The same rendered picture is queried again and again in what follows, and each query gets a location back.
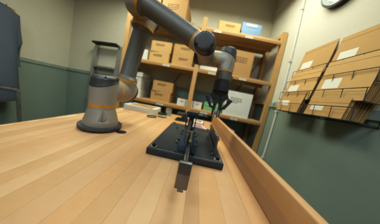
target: shelving unit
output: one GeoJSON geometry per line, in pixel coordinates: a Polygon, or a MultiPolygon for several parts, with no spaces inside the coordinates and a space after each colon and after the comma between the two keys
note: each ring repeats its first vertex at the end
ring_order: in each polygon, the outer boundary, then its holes
{"type": "MultiPolygon", "coordinates": [[[[130,39],[130,34],[131,34],[131,23],[130,23],[131,20],[132,20],[132,15],[128,13],[128,16],[126,19],[126,30],[125,30],[125,37],[124,37],[124,42],[123,42],[121,64],[122,64],[127,46],[129,44],[129,39],[130,39]]],[[[203,25],[196,26],[196,27],[202,31],[212,32],[216,37],[217,46],[220,46],[220,47],[233,46],[239,50],[263,55],[258,79],[233,76],[231,80],[232,83],[248,85],[255,88],[254,102],[252,104],[251,111],[249,113],[249,118],[244,119],[244,118],[237,118],[237,117],[220,114],[221,119],[233,120],[233,121],[238,121],[238,122],[247,124],[245,127],[244,135],[243,135],[244,140],[248,136],[250,125],[259,126],[256,136],[255,136],[255,140],[253,142],[253,147],[252,147],[254,151],[257,151],[257,147],[259,146],[261,135],[263,133],[264,125],[266,123],[267,114],[269,112],[270,103],[273,98],[273,93],[274,93],[274,89],[277,83],[278,74],[281,68],[281,62],[282,62],[282,58],[283,58],[283,54],[284,54],[284,50],[286,46],[286,41],[288,38],[288,33],[284,32],[280,36],[278,36],[276,39],[270,39],[270,38],[265,38],[265,37],[260,37],[260,36],[249,35],[249,34],[234,33],[234,32],[229,32],[229,31],[218,30],[217,28],[209,28],[207,25],[208,25],[208,18],[204,17],[203,25]],[[278,49],[277,56],[275,59],[275,64],[274,64],[271,80],[270,82],[267,82],[267,81],[262,80],[264,68],[267,62],[267,57],[269,55],[269,52],[275,47],[279,47],[279,49],[278,49]],[[266,100],[257,101],[259,90],[263,86],[269,87],[269,90],[267,91],[267,95],[266,95],[266,100]],[[263,105],[260,121],[257,121],[252,118],[256,104],[263,105]]],[[[158,30],[156,30],[153,35],[158,36],[158,37],[175,39],[172,35],[167,33],[162,28],[159,28],[158,30]]],[[[190,89],[189,89],[188,102],[192,102],[194,98],[195,85],[196,85],[196,80],[198,76],[211,78],[211,79],[215,78],[215,72],[199,69],[199,65],[195,65],[194,67],[188,67],[188,66],[182,66],[182,65],[177,65],[177,64],[160,63],[156,61],[142,59],[141,66],[191,75],[191,84],[190,84],[190,89]]],[[[153,105],[171,107],[174,109],[179,109],[179,110],[184,110],[184,111],[193,111],[200,114],[211,115],[211,112],[209,111],[191,108],[191,103],[188,103],[188,105],[184,107],[184,106],[176,105],[175,103],[159,102],[159,101],[151,100],[149,98],[137,97],[135,100],[138,102],[143,102],[143,103],[148,103],[148,104],[153,104],[153,105]]]]}

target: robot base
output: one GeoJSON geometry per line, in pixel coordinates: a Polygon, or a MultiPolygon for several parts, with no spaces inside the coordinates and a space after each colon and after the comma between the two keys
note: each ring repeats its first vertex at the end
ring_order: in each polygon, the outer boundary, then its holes
{"type": "Polygon", "coordinates": [[[118,122],[118,125],[115,127],[109,127],[109,128],[94,128],[94,127],[87,127],[82,124],[82,120],[78,121],[76,123],[76,126],[82,130],[82,131],[87,131],[87,132],[92,132],[92,133],[109,133],[109,132],[114,132],[119,129],[121,129],[122,124],[121,122],[118,122]]]}
{"type": "MultiPolygon", "coordinates": [[[[182,130],[184,130],[184,125],[176,123],[170,124],[169,127],[147,147],[147,154],[177,161],[182,160],[184,154],[174,152],[177,145],[176,139],[180,139],[182,130]]],[[[195,128],[194,132],[197,134],[195,141],[198,142],[198,147],[194,155],[190,154],[188,161],[194,165],[222,170],[223,161],[221,160],[218,150],[216,151],[216,155],[211,154],[213,146],[209,140],[209,131],[195,128]]]]}

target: dark blue cloth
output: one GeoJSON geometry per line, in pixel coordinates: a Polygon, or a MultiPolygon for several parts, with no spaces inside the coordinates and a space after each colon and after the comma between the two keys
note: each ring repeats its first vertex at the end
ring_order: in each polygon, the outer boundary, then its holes
{"type": "MultiPolygon", "coordinates": [[[[20,16],[0,2],[0,85],[19,88],[21,38],[20,16]]],[[[15,92],[0,90],[0,102],[16,100],[15,92]]]]}

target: wooden table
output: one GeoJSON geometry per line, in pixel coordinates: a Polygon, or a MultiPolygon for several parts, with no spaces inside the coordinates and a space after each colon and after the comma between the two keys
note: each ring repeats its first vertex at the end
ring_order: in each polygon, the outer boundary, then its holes
{"type": "Polygon", "coordinates": [[[223,170],[194,165],[178,193],[178,161],[146,154],[175,117],[117,111],[123,135],[83,114],[0,126],[0,223],[269,223],[223,141],[223,170]]]}

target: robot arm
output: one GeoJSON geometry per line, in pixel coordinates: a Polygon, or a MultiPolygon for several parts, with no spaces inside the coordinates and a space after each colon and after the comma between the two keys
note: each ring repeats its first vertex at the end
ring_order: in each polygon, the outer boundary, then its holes
{"type": "Polygon", "coordinates": [[[231,103],[228,99],[228,90],[236,58],[235,48],[224,47],[221,51],[215,51],[216,40],[211,32],[200,31],[157,0],[125,0],[125,5],[133,15],[133,32],[121,72],[118,74],[122,89],[118,92],[117,100],[127,102],[136,97],[136,74],[141,57],[148,37],[159,25],[195,52],[196,64],[218,68],[213,92],[207,96],[207,101],[212,107],[212,116],[214,116],[216,105],[219,104],[216,115],[218,117],[220,110],[231,103]]]}

